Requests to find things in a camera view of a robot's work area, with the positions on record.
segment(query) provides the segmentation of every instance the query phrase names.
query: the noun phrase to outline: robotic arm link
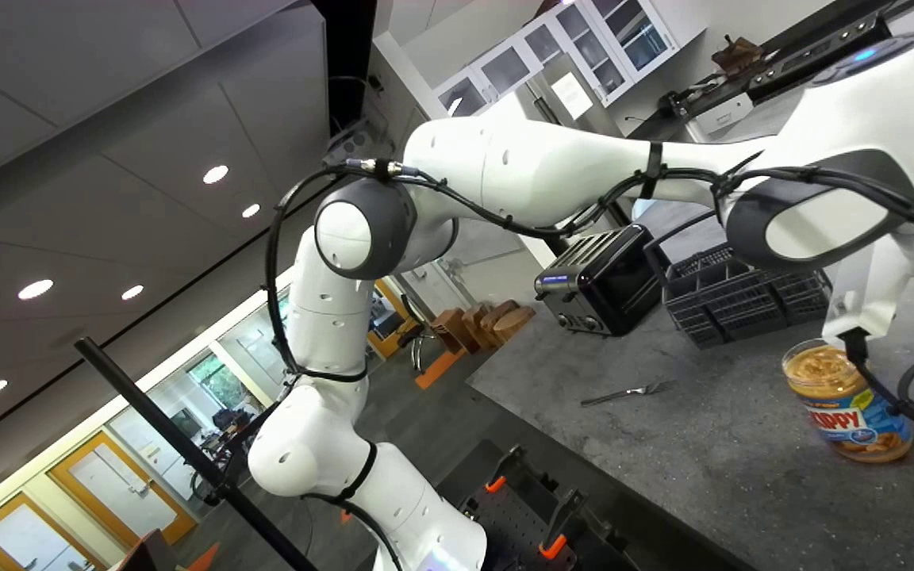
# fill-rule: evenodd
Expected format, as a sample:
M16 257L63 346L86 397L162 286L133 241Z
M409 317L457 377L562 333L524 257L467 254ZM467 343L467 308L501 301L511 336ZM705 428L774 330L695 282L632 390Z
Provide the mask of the robotic arm link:
M774 140L641 143L467 117L422 124L403 162L340 171L359 181L324 200L295 257L286 355L305 374L260 428L251 473L273 495L317 495L362 514L381 542L378 568L482 568L482 527L394 444L352 428L368 400L368 279L441 257L457 219L555 235L657 181L660 200L714 206L733 251L755 266L860 260L860 279L835 289L822 336L885 336L914 279L914 38L822 73Z

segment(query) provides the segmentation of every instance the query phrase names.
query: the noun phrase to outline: plastic crate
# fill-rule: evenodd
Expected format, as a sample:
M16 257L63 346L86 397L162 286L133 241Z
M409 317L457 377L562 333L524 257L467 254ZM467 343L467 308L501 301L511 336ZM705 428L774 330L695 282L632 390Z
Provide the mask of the plastic crate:
M663 279L666 311L695 346L724 346L825 317L831 289L825 273L765 273L743 263L727 244L673 263L663 241L695 222L701 219L644 247L651 270Z

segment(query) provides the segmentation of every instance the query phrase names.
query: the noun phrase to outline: white robot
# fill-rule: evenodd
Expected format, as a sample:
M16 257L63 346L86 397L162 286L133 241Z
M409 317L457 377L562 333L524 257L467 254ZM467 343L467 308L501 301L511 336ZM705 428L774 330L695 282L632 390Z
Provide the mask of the white robot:
M863 282L835 295L825 336L885 336L914 279L914 219L841 178L755 174L806 165L882 181L914 206L914 38L841 60L806 89L774 140L739 146L651 146L549 124L422 124L403 162L368 162L381 181L362 178L327 197L298 244L286 339L308 374L260 428L248 460L254 479L270 495L343 501L378 536L381 571L482 568L482 527L454 511L394 444L368 444L352 428L368 393L368 282L441 257L457 219L495 213L511 228L543 228L635 171L730 171L733 194L720 200L720 216L736 254L758 266L825 266L873 247ZM413 171L447 181L454 194L419 187ZM654 197L711 203L708 187L679 174L660 181Z

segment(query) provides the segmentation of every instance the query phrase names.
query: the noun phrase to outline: pole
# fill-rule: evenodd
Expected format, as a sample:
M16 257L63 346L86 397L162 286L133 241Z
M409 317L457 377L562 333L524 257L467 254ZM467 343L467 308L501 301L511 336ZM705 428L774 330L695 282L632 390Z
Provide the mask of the pole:
M136 387L136 381L92 339L79 339L76 352L98 368L98 374L206 479L222 498L251 523L273 552L279 552L292 568L314 571L314 565L286 539L267 514L248 501L225 473L209 463L209 457L178 431L178 425Z

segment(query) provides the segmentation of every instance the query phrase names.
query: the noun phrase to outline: white cabinet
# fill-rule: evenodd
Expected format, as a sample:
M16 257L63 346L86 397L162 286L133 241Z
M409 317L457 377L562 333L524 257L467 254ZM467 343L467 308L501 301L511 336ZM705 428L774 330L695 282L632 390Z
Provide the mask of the white cabinet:
M676 25L660 16L657 3L670 6ZM555 6L438 86L438 98L451 114L476 114L555 54L568 54L597 98L613 105L701 32L701 22L682 16L686 3L695 6L698 0L574 0Z

